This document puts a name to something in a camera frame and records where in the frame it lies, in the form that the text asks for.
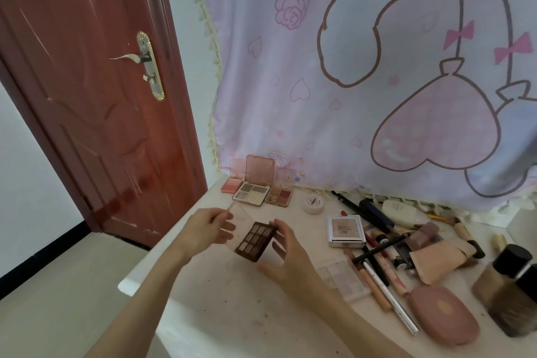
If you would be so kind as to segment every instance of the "wall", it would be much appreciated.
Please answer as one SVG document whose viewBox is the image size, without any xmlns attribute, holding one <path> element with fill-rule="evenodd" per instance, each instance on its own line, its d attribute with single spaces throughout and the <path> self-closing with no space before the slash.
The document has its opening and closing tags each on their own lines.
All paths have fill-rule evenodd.
<svg viewBox="0 0 537 358">
<path fill-rule="evenodd" d="M 0 277 L 83 218 L 0 83 Z"/>
<path fill-rule="evenodd" d="M 194 0 L 170 0 L 170 5 L 207 186 L 211 187 L 221 176 L 212 163 L 208 137 L 209 118 L 218 87 L 216 66 L 213 64 L 213 53 L 209 50 L 209 39 L 204 36 L 205 23 L 198 20 L 198 5 Z"/>
</svg>

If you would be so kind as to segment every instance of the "white bottle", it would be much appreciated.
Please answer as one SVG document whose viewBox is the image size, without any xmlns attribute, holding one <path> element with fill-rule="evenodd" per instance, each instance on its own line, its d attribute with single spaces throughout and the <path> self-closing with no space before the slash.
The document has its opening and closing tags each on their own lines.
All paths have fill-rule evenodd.
<svg viewBox="0 0 537 358">
<path fill-rule="evenodd" d="M 394 199 L 387 199 L 383 202 L 382 212 L 395 224 L 411 229 L 416 224 L 426 224 L 431 221 L 425 212 Z"/>
</svg>

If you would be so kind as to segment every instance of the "pink bow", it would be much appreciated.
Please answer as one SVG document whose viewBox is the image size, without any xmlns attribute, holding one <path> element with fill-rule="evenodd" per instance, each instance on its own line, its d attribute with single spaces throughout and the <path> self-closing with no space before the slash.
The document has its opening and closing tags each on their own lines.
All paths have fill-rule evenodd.
<svg viewBox="0 0 537 358">
<path fill-rule="evenodd" d="M 514 52 L 518 52 L 522 54 L 530 54 L 533 52 L 532 41 L 529 37 L 528 32 L 522 34 L 520 38 L 517 41 L 515 41 L 511 47 L 509 48 L 498 47 L 497 49 L 494 49 L 495 64 L 498 65 L 505 59 L 506 56 Z"/>
<path fill-rule="evenodd" d="M 457 41 L 459 37 L 467 38 L 468 40 L 474 37 L 474 21 L 469 22 L 461 31 L 447 30 L 446 41 L 444 42 L 444 49 L 446 50 L 450 45 Z"/>
</svg>

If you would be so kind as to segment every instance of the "black cap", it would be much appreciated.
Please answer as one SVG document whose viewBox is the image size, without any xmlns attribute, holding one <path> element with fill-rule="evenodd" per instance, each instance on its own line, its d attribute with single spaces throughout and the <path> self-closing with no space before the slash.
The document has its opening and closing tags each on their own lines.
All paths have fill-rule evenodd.
<svg viewBox="0 0 537 358">
<path fill-rule="evenodd" d="M 516 281 L 516 284 L 531 300 L 537 303 L 537 263 L 530 266 Z"/>
<path fill-rule="evenodd" d="M 509 244 L 494 260 L 493 268 L 500 274 L 512 279 L 533 259 L 531 253 L 521 246 Z"/>
</svg>

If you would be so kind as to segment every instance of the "rose print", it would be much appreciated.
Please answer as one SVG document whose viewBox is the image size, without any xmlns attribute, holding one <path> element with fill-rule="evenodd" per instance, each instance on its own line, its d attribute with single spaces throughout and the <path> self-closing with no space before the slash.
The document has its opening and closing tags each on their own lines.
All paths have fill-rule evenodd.
<svg viewBox="0 0 537 358">
<path fill-rule="evenodd" d="M 289 30 L 297 29 L 305 17 L 309 0 L 276 0 L 276 22 Z"/>
</svg>

